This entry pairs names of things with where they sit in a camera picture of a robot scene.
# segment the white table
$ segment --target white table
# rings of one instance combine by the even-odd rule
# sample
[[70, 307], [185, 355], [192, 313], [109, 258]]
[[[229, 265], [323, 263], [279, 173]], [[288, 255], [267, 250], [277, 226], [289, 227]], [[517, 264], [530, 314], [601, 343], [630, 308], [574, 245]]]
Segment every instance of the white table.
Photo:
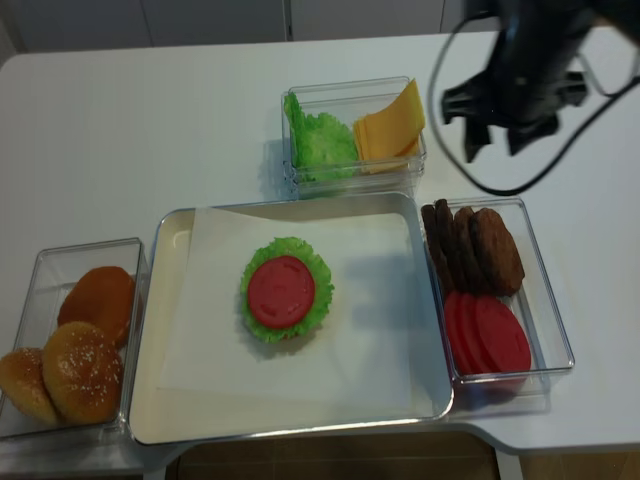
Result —
[[[43, 248], [139, 236], [178, 207], [282, 198], [280, 96], [293, 85], [406, 75], [422, 92], [444, 36], [158, 48], [19, 56], [0, 71], [0, 354], [12, 347], [36, 254]], [[478, 72], [492, 34], [456, 40], [441, 88]], [[598, 29], [585, 48], [617, 88], [632, 49]], [[562, 113], [559, 135], [516, 158], [500, 145], [472, 167], [493, 185], [531, 176], [602, 102]], [[548, 411], [455, 414], [438, 428], [474, 431], [512, 452], [640, 444], [640, 91], [599, 120], [558, 169], [524, 195], [576, 357]], [[461, 124], [445, 137], [460, 154]], [[477, 195], [431, 133], [417, 201]], [[139, 469], [127, 446], [83, 452], [84, 471]], [[156, 455], [154, 467], [166, 459]], [[73, 462], [0, 462], [0, 473], [54, 474]]]

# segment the brown floor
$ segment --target brown floor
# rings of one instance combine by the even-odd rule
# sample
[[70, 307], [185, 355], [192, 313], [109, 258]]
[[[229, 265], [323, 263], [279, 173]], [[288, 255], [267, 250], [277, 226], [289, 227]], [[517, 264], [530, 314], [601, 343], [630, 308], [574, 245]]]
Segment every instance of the brown floor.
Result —
[[[521, 457], [526, 480], [640, 480], [640, 451]], [[102, 477], [140, 480], [141, 476]], [[167, 480], [493, 480], [492, 448], [466, 433], [354, 435], [201, 445]]]

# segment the red tomato slice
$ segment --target red tomato slice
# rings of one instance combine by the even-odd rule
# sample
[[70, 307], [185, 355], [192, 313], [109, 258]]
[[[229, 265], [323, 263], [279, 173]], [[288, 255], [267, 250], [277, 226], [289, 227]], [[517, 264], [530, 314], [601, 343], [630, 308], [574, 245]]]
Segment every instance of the red tomato slice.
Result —
[[460, 328], [458, 325], [460, 299], [461, 295], [458, 292], [451, 292], [449, 294], [444, 304], [444, 320], [456, 369], [462, 375], [469, 375], [473, 373], [473, 371], [469, 365], [468, 352], [465, 350], [462, 338], [460, 337]]
[[475, 311], [480, 342], [499, 371], [529, 370], [529, 342], [511, 310], [498, 299], [483, 296], [477, 299]]
[[473, 373], [492, 373], [498, 371], [497, 365], [487, 355], [478, 338], [476, 318], [476, 297], [465, 293], [460, 299], [458, 316], [462, 342], [469, 352], [469, 365]]
[[304, 318], [316, 293], [307, 266], [288, 255], [263, 263], [249, 280], [249, 309], [265, 327], [288, 328]]

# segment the plain bun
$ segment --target plain bun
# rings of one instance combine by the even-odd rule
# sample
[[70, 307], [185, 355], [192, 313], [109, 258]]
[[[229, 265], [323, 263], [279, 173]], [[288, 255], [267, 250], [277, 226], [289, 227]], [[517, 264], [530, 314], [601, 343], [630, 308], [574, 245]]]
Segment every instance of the plain bun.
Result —
[[65, 298], [58, 326], [87, 322], [101, 329], [121, 348], [127, 341], [135, 282], [120, 267], [94, 268], [76, 283]]
[[97, 327], [71, 322], [44, 347], [44, 383], [58, 411], [70, 423], [111, 420], [120, 404], [122, 361]]
[[25, 415], [47, 425], [58, 423], [58, 415], [42, 380], [42, 350], [20, 348], [0, 360], [0, 389]]

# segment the wire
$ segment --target wire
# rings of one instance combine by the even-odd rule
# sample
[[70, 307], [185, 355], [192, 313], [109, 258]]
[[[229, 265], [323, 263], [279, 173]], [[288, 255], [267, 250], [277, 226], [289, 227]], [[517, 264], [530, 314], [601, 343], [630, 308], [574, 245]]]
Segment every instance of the wire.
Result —
[[[605, 91], [604, 87], [602, 86], [602, 83], [600, 83], [600, 80], [598, 80], [598, 76], [593, 70], [593, 67], [591, 67], [591, 63], [589, 62], [589, 60], [587, 60], [587, 57], [584, 56], [582, 53], [578, 53], [576, 55], [576, 58], [578, 59], [578, 62], [580, 62], [580, 64], [582, 65], [582, 68], [584, 68], [587, 78], [589, 79], [589, 83], [593, 85], [593, 88], [595, 89], [595, 91], [598, 92], [603, 97], [607, 97], [607, 98], [613, 97], [616, 92], [609, 93]], [[627, 80], [627, 82], [630, 82], [631, 80], [633, 80], [633, 78], [638, 73], [639, 68], [640, 68], [640, 52], [636, 51], [636, 54], [633, 59], [633, 63], [631, 64], [631, 72], [629, 73], [629, 80]]]
[[449, 161], [453, 164], [453, 166], [456, 167], [456, 169], [469, 182], [471, 182], [474, 186], [476, 186], [477, 188], [479, 188], [483, 192], [488, 193], [489, 195], [495, 195], [495, 196], [499, 196], [499, 197], [511, 197], [511, 196], [514, 196], [514, 195], [519, 195], [520, 193], [522, 193], [522, 192], [528, 190], [529, 188], [533, 187], [538, 182], [540, 182], [540, 180], [542, 180], [551, 170], [553, 170], [553, 168], [556, 165], [558, 165], [560, 160], [562, 160], [562, 158], [565, 156], [567, 151], [569, 151], [569, 149], [573, 146], [573, 144], [576, 142], [576, 140], [578, 140], [580, 135], [582, 135], [584, 133], [584, 131], [587, 130], [587, 128], [589, 128], [591, 126], [591, 124], [593, 122], [595, 122], [600, 117], [600, 115], [602, 115], [604, 112], [606, 112], [618, 100], [620, 100], [624, 95], [626, 95], [628, 92], [633, 90], [636, 86], [638, 86], [638, 84], [640, 84], [640, 77], [634, 76], [627, 83], [626, 86], [621, 88], [619, 91], [611, 94], [611, 96], [595, 112], [593, 112], [584, 122], [582, 122], [582, 124], [571, 134], [571, 136], [565, 142], [564, 146], [558, 151], [558, 153], [555, 155], [555, 157], [553, 157], [551, 159], [551, 161], [547, 164], [547, 166], [544, 167], [540, 171], [540, 173], [538, 173], [531, 180], [529, 180], [526, 183], [523, 183], [519, 187], [511, 188], [511, 189], [508, 189], [508, 190], [500, 190], [500, 189], [496, 189], [496, 188], [487, 187], [486, 185], [484, 185], [483, 183], [478, 181], [473, 175], [471, 175], [467, 171], [467, 169], [456, 159], [456, 157], [453, 155], [453, 153], [451, 153], [449, 148], [446, 146], [446, 144], [444, 142], [444, 139], [440, 135], [440, 128], [439, 128], [438, 123], [436, 121], [434, 102], [433, 102], [433, 99], [434, 99], [434, 96], [435, 96], [436, 80], [438, 79], [438, 75], [440, 73], [440, 68], [442, 67], [442, 64], [444, 62], [444, 58], [447, 55], [447, 52], [449, 50], [449, 47], [451, 46], [451, 43], [453, 42], [453, 39], [455, 38], [455, 36], [458, 33], [460, 33], [460, 30], [462, 30], [468, 23], [473, 22], [475, 20], [480, 20], [482, 18], [486, 18], [486, 15], [472, 16], [472, 17], [467, 18], [467, 19], [461, 21], [460, 23], [458, 23], [458, 25], [456, 25], [456, 27], [453, 29], [451, 34], [447, 37], [447, 40], [445, 41], [444, 45], [440, 49], [440, 52], [438, 53], [438, 57], [436, 59], [436, 63], [434, 65], [434, 67], [433, 67], [433, 71], [431, 72], [431, 80], [429, 82], [429, 88], [427, 90], [427, 115], [428, 115], [428, 118], [429, 118], [429, 123], [431, 125], [431, 130], [433, 132], [433, 136], [435, 137], [436, 142], [438, 143], [438, 146], [440, 147], [442, 152], [445, 154], [445, 156], [449, 159]]

